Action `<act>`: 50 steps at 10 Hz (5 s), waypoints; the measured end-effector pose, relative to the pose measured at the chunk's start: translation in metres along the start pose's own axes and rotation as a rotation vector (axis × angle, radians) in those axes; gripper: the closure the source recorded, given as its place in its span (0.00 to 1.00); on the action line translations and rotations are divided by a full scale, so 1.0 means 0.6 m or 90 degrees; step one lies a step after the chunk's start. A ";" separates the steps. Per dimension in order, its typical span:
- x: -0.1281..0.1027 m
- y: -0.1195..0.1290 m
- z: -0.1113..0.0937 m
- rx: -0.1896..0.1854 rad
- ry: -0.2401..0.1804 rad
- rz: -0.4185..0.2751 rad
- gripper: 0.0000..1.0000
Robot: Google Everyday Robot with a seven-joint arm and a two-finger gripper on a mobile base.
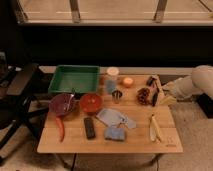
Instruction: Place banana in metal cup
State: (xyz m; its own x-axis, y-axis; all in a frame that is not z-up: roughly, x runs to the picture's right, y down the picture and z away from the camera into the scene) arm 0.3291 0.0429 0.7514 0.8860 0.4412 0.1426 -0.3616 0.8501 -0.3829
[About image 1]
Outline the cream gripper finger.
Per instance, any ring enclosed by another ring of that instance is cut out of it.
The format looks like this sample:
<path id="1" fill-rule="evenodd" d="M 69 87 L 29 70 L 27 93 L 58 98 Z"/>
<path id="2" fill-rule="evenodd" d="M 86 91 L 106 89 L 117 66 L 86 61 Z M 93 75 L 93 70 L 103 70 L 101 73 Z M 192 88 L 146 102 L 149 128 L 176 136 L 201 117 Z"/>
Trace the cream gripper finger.
<path id="1" fill-rule="evenodd" d="M 161 85 L 161 82 L 157 82 L 156 86 L 157 86 L 158 92 L 165 95 L 165 90 L 164 90 L 164 87 Z"/>
<path id="2" fill-rule="evenodd" d="M 170 104 L 173 103 L 173 101 L 174 101 L 174 98 L 173 98 L 172 96 L 168 95 L 168 96 L 165 96 L 165 97 L 161 100 L 160 104 L 161 104 L 161 105 L 170 105 Z"/>

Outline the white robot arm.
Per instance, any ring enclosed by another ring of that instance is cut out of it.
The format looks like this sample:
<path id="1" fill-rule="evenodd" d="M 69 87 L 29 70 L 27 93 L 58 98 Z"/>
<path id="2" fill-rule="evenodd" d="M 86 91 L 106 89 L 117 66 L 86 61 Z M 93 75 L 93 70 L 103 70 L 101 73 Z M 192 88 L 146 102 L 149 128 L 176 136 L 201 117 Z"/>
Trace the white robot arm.
<path id="1" fill-rule="evenodd" d="M 213 100 L 213 66 L 197 66 L 192 69 L 190 75 L 168 82 L 163 89 L 167 90 L 168 94 L 158 102 L 159 105 L 171 105 L 178 100 L 202 94 Z"/>

